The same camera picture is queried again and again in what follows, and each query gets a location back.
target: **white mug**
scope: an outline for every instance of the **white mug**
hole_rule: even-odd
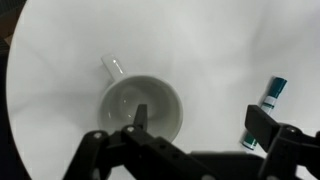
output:
[[[119,60],[104,55],[102,62],[113,78],[100,106],[100,127],[112,134],[125,125],[133,124],[139,104],[147,104],[147,132],[173,141],[182,124],[182,105],[178,94],[165,81],[146,75],[130,76]]]

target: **teal marker cap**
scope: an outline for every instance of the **teal marker cap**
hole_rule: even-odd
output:
[[[279,77],[274,78],[272,81],[268,96],[278,98],[279,94],[281,93],[286,83],[287,83],[287,80],[283,78],[279,78]]]

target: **marker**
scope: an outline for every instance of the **marker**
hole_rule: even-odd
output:
[[[261,104],[261,109],[264,112],[270,115],[286,83],[287,80],[283,78],[276,77],[273,79],[268,95]],[[257,141],[249,132],[247,132],[242,142],[242,145],[250,150],[254,150],[254,148],[257,145]]]

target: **white table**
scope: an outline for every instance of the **white table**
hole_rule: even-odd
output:
[[[183,103],[174,144],[243,150],[248,104],[272,76],[288,80],[273,117],[320,129],[317,0],[29,0],[10,52],[7,99],[22,160],[33,179],[61,179],[82,136],[98,129],[114,53],[128,74],[167,80]],[[131,179],[118,170],[114,179]]]

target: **mug handle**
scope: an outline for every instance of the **mug handle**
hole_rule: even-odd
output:
[[[127,75],[120,64],[120,61],[113,54],[103,55],[101,60],[106,66],[113,81],[117,81]]]

